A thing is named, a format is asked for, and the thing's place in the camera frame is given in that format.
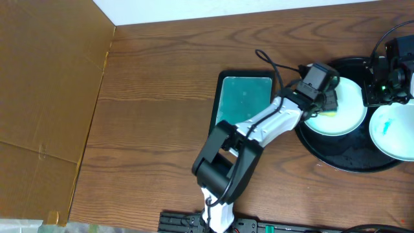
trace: cardboard panel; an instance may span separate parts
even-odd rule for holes
[[[102,71],[22,8],[12,3],[5,8],[0,140],[78,162]]]
[[[55,157],[39,156],[23,218],[40,217],[47,219],[48,224],[66,225],[76,176],[76,164]]]
[[[114,25],[92,0],[19,0],[29,14],[103,68]]]
[[[0,1],[0,217],[66,224],[113,32],[92,1]]]
[[[23,217],[38,154],[0,142],[0,216]]]

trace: white wall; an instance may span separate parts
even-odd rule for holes
[[[94,0],[116,26],[364,1],[375,0]]]

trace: wood grain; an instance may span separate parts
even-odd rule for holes
[[[71,221],[157,230],[163,210],[201,210],[191,165],[222,70],[269,69],[254,49],[290,66],[367,56],[384,32],[413,18],[408,0],[118,27]],[[414,27],[395,35],[410,33]],[[336,170],[288,132],[266,148],[235,211],[282,223],[413,228],[413,181],[413,163],[372,174]]]

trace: white plate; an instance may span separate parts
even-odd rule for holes
[[[414,100],[379,107],[369,122],[369,134],[382,152],[394,159],[414,161]]]
[[[305,121],[313,131],[327,136],[340,136],[356,129],[367,114],[362,102],[361,87],[347,78],[340,78],[335,89],[338,110],[335,116],[318,115]]]

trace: round black tray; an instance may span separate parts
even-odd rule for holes
[[[364,79],[372,74],[365,69],[363,61],[368,58],[343,58],[330,64],[341,77],[364,86]],[[295,131],[302,144],[321,161],[348,172],[380,172],[390,169],[402,161],[382,153],[371,140],[369,121],[377,107],[369,107],[364,121],[352,132],[337,137],[321,135],[305,123],[296,126]]]

